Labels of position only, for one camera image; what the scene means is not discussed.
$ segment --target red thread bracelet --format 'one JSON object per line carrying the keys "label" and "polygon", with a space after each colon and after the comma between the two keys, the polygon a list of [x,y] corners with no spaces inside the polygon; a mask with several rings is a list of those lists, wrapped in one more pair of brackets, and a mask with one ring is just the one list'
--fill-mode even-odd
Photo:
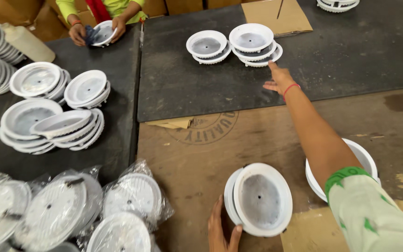
{"label": "red thread bracelet", "polygon": [[75,24],[81,24],[82,23],[82,21],[80,21],[80,20],[75,20],[72,24],[71,24],[71,26],[74,26]]}
{"label": "red thread bracelet", "polygon": [[284,94],[283,94],[283,100],[285,101],[285,94],[287,93],[287,91],[291,88],[291,87],[293,87],[293,86],[298,86],[299,88],[301,88],[298,84],[291,84],[290,86],[288,86],[288,88],[284,91]]}

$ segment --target dark blue cloth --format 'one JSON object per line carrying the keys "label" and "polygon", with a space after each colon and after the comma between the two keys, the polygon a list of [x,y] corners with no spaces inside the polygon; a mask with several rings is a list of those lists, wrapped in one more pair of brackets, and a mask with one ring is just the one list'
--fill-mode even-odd
{"label": "dark blue cloth", "polygon": [[100,27],[98,27],[95,30],[91,26],[86,25],[85,30],[87,31],[87,36],[85,37],[85,43],[87,44],[87,46],[90,46],[94,44],[94,42],[96,41],[96,35],[100,31]]}

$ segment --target dusty table surface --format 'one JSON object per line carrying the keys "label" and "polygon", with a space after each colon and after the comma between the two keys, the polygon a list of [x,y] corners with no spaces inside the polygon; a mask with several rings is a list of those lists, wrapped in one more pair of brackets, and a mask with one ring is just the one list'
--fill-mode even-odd
{"label": "dusty table surface", "polygon": [[[278,60],[311,100],[403,88],[403,0],[361,1],[341,14],[299,0],[313,32],[276,38]],[[375,11],[383,6],[383,11]],[[234,54],[200,65],[186,41],[203,30],[230,31],[246,23],[240,5],[159,17],[145,23],[138,121],[283,105],[262,85],[266,67],[245,67]]]}
{"label": "dusty table surface", "polygon": [[[370,153],[382,187],[403,200],[403,90],[316,101],[314,106],[341,137]],[[286,106],[197,116],[189,129],[141,123],[138,158],[147,160],[175,208],[157,232],[163,251],[208,251],[212,205],[229,176],[245,164],[263,162],[277,169],[290,187],[294,213],[327,206],[306,180],[305,155]],[[226,212],[223,220],[232,227]],[[282,251],[281,239],[243,234],[240,250]]]}
{"label": "dusty table surface", "polygon": [[105,184],[115,180],[134,161],[140,31],[140,24],[127,26],[124,37],[104,48],[81,48],[70,38],[47,43],[57,54],[53,63],[69,71],[71,77],[88,70],[101,70],[107,75],[111,92],[107,103],[100,108],[104,113],[104,131],[86,150],[56,148],[38,156],[17,152],[0,141],[1,172],[15,179],[32,180],[44,173],[55,176],[69,168],[103,165],[100,181]]}

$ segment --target red scarf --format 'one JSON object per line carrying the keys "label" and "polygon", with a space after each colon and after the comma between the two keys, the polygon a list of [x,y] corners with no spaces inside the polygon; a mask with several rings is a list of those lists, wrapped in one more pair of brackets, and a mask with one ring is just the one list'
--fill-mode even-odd
{"label": "red scarf", "polygon": [[85,1],[87,2],[87,5],[90,7],[91,12],[93,13],[93,16],[98,24],[102,23],[103,21],[111,20],[110,14],[105,8],[104,3],[102,3],[102,0],[85,0]]}

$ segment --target yellow-green shirt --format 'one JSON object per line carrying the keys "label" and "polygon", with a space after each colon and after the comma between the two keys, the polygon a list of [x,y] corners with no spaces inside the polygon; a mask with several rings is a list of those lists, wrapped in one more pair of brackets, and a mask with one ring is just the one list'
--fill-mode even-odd
{"label": "yellow-green shirt", "polygon": [[[122,14],[122,12],[127,8],[130,1],[137,2],[141,7],[144,6],[145,0],[102,0],[107,9],[108,13],[110,14],[111,18],[115,18]],[[77,15],[77,9],[74,5],[74,0],[56,0],[57,5],[62,12],[62,16],[68,22],[68,16],[70,14]],[[134,17],[132,17],[127,24],[139,22],[139,18],[143,20],[146,19],[147,15],[142,11],[138,12]]]}

